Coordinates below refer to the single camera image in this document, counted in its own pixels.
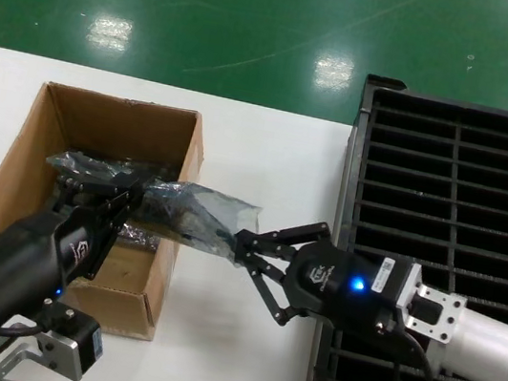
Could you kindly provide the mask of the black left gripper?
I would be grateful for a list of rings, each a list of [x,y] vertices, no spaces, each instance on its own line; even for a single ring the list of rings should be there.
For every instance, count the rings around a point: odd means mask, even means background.
[[[111,198],[90,199],[68,213],[44,209],[0,232],[0,337],[47,331],[39,316],[76,278],[93,279],[119,232],[138,209],[143,183],[118,172],[109,178],[61,173],[59,187]]]

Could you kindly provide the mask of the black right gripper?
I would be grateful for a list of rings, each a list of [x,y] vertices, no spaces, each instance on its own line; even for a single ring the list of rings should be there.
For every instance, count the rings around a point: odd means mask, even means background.
[[[390,257],[371,262],[327,240],[324,222],[257,234],[235,235],[235,263],[245,268],[274,321],[283,327],[311,316],[358,337],[377,349],[395,351],[397,301],[410,264]],[[306,244],[296,249],[298,244]],[[258,255],[291,259],[286,274]],[[265,278],[283,287],[290,306],[280,307]]]

